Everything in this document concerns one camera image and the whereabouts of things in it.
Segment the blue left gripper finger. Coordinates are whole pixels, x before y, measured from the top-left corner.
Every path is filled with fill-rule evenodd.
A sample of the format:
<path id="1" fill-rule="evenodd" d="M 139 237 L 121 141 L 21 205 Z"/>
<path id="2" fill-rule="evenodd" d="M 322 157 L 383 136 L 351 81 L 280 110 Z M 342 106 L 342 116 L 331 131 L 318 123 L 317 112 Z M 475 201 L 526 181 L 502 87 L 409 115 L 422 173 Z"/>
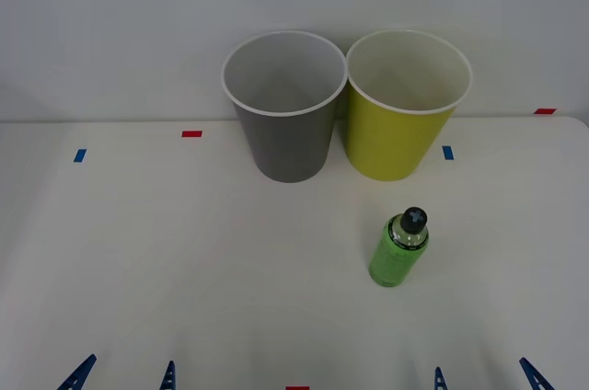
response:
<path id="1" fill-rule="evenodd" d="M 57 390 L 81 390 L 97 361 L 95 354 L 89 355 L 57 388 Z"/>
<path id="2" fill-rule="evenodd" d="M 176 367 L 173 361 L 167 365 L 159 390 L 176 390 Z"/>

